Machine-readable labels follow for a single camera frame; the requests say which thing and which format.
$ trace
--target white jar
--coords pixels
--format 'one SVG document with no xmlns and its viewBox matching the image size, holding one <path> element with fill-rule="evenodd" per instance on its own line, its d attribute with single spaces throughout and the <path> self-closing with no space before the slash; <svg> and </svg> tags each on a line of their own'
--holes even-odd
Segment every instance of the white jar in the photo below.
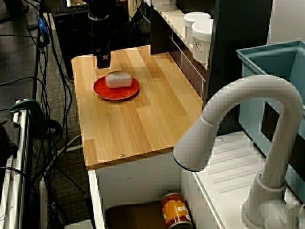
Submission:
<svg viewBox="0 0 305 229">
<path fill-rule="evenodd" d="M 173 11 L 176 9 L 176 0 L 152 0 L 152 6 L 159 12 Z"/>
<path fill-rule="evenodd" d="M 213 19 L 197 21 L 192 25 L 193 58 L 202 64 L 209 61 Z"/>
<path fill-rule="evenodd" d="M 211 19 L 211 16 L 207 13 L 202 12 L 191 12 L 187 13 L 183 17 L 183 29 L 185 41 L 189 44 L 193 43 L 192 25 L 196 21 L 202 21 L 205 19 Z"/>
</svg>

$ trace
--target countertop edge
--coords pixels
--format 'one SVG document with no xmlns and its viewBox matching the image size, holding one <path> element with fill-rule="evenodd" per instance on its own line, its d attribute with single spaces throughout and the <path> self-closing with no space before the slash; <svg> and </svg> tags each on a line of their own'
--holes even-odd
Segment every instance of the countertop edge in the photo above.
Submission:
<svg viewBox="0 0 305 229">
<path fill-rule="evenodd" d="M 150 151 L 147 153 L 142 153 L 142 154 L 139 154 L 136 156 L 129 156 L 129 157 L 124 157 L 124 158 L 107 161 L 107 162 L 103 162 L 103 163 L 99 163 L 99 164 L 94 164 L 94 165 L 87 165 L 85 163 L 85 166 L 86 166 L 87 170 L 90 171 L 90 170 L 95 170 L 95 169 L 99 169 L 99 168 L 120 165 L 120 164 L 124 164 L 127 162 L 136 161 L 136 160 L 140 160 L 140 159 L 144 159 L 144 158 L 148 158 L 148 157 L 152 157 L 152 156 L 166 154 L 166 153 L 170 153 L 172 151 L 173 151 L 173 147 L 170 147 L 170 148 L 160 149 L 160 150 L 156 150 L 156 151 Z"/>
</svg>

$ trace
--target white sink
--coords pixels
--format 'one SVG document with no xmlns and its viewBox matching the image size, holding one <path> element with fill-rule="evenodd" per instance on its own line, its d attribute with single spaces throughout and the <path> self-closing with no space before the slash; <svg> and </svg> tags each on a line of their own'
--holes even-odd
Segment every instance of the white sink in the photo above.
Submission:
<svg viewBox="0 0 305 229">
<path fill-rule="evenodd" d="M 216 138 L 208 166 L 181 169 L 172 152 L 89 171 L 97 229 L 105 229 L 105 211 L 114 206 L 160 200 L 181 192 L 197 229 L 246 229 L 241 208 L 264 158 L 244 132 Z M 296 200 L 287 189 L 285 201 Z"/>
</svg>

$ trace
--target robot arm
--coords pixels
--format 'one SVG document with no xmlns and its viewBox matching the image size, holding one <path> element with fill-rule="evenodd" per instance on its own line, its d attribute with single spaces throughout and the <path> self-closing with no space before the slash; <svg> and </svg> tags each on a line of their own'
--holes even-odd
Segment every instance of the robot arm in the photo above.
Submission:
<svg viewBox="0 0 305 229">
<path fill-rule="evenodd" d="M 96 56 L 98 68 L 110 67 L 111 54 L 110 43 L 113 29 L 110 25 L 110 3 L 111 0 L 86 0 L 90 12 L 88 17 L 92 23 L 89 32 L 92 53 Z"/>
</svg>

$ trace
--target food can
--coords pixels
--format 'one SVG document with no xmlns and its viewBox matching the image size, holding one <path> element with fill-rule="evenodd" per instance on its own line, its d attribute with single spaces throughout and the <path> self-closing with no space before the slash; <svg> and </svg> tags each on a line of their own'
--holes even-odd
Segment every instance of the food can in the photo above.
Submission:
<svg viewBox="0 0 305 229">
<path fill-rule="evenodd" d="M 189 211 L 180 193 L 170 193 L 161 200 L 161 208 L 167 229 L 193 229 Z"/>
</svg>

